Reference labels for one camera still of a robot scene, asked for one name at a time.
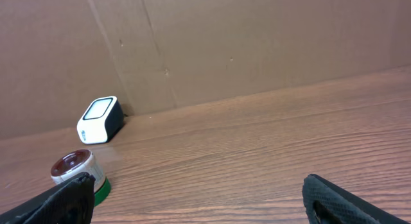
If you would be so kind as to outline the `white barcode scanner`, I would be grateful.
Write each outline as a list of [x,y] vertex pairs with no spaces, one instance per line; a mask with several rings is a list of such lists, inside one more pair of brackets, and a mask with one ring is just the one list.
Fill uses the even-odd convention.
[[95,99],[77,123],[84,144],[109,142],[123,127],[124,113],[116,96]]

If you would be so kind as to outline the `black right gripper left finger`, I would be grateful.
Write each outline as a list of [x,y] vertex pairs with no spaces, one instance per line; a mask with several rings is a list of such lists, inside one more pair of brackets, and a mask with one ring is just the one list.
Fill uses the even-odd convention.
[[79,173],[3,213],[1,224],[89,224],[94,210],[95,178]]

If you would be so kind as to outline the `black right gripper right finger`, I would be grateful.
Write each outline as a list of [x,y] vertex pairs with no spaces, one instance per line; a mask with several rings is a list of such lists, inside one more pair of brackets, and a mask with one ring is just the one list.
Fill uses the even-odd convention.
[[316,174],[304,179],[302,197],[310,224],[408,224]]

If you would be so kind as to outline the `jar with green lid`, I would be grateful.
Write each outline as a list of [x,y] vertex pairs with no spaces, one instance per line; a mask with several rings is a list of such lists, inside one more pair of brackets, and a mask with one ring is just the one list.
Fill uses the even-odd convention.
[[60,184],[84,172],[95,178],[94,206],[97,206],[108,197],[111,184],[91,150],[76,150],[60,158],[51,168],[51,178],[54,183]]

